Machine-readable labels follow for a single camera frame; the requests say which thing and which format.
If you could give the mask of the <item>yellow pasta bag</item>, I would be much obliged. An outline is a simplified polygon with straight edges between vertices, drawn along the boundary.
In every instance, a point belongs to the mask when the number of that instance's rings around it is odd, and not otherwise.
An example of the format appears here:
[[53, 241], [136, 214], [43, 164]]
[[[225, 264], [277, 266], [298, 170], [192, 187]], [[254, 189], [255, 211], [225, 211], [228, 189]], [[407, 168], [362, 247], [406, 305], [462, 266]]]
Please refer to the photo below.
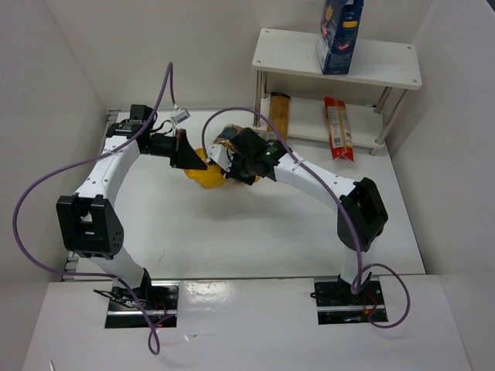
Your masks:
[[225, 171], [219, 165], [208, 165], [207, 170], [185, 169], [186, 176], [204, 189], [215, 189], [228, 184], [238, 183], [240, 180], [227, 178]]

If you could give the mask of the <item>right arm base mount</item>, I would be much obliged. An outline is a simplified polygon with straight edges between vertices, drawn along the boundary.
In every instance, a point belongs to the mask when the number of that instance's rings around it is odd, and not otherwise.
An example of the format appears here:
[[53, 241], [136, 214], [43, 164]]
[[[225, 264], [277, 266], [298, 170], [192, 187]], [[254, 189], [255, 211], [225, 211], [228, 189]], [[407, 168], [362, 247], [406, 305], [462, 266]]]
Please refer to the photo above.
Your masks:
[[350, 286], [339, 277], [315, 279], [313, 292], [309, 295], [316, 303], [320, 325], [343, 325], [387, 322], [387, 310], [381, 283], [371, 278], [359, 294], [352, 294]]

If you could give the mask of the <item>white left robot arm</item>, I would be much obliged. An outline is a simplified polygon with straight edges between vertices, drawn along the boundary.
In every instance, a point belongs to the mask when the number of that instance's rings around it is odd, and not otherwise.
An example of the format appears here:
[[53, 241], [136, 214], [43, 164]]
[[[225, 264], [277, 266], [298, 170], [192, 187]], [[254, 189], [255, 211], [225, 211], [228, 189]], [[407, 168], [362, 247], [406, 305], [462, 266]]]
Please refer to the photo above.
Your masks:
[[207, 165], [190, 145], [178, 124], [189, 112], [176, 107], [170, 116], [172, 131], [159, 133], [153, 124], [157, 113], [145, 105], [131, 106], [129, 118], [108, 128], [103, 158], [94, 164], [87, 180], [71, 196], [56, 203], [63, 243], [68, 251], [90, 260], [124, 288], [149, 288], [148, 271], [124, 247], [125, 229], [114, 209], [125, 176], [141, 155], [169, 159], [173, 168], [204, 170]]

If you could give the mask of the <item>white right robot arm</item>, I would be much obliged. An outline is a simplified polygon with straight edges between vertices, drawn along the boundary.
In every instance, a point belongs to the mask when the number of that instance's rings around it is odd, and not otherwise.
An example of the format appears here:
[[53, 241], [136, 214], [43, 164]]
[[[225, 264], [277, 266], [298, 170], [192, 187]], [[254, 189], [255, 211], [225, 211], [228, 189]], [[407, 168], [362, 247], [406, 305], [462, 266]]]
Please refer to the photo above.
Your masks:
[[268, 178], [304, 192], [336, 213], [336, 232], [348, 249], [340, 278], [352, 293], [362, 290], [364, 268], [371, 264], [369, 250], [388, 221], [377, 185], [369, 178], [360, 181], [336, 175], [305, 160], [280, 141], [266, 141], [250, 128], [230, 139], [234, 153], [228, 175], [252, 183]]

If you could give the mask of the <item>blue Barilla pasta box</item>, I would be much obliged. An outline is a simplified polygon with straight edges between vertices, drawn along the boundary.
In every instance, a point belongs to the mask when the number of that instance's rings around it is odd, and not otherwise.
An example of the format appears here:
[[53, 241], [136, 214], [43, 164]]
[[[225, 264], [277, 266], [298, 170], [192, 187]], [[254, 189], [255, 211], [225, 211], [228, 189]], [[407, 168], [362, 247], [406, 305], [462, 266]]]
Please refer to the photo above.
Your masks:
[[364, 1], [324, 1], [316, 56], [322, 74], [349, 73]]

